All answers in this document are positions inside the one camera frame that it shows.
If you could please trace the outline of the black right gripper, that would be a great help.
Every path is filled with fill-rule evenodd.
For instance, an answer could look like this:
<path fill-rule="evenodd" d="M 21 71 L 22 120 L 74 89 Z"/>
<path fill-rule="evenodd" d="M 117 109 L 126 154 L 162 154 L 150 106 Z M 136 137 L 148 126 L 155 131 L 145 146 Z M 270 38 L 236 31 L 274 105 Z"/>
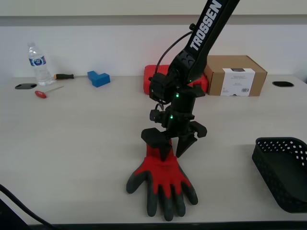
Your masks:
<path fill-rule="evenodd" d="M 192 113 L 183 113 L 172 108 L 166 108 L 165 115 L 166 136 L 168 138 L 178 137 L 177 158 L 181 157 L 198 140 L 197 138 L 203 138 L 207 135 L 207 128 L 205 126 L 197 121 L 191 121 L 194 119 Z M 160 132 L 157 128 L 144 129 L 141 138 L 147 145 L 147 156 L 166 161 L 169 153 L 172 151 L 172 142 L 165 137 L 164 133 Z"/>

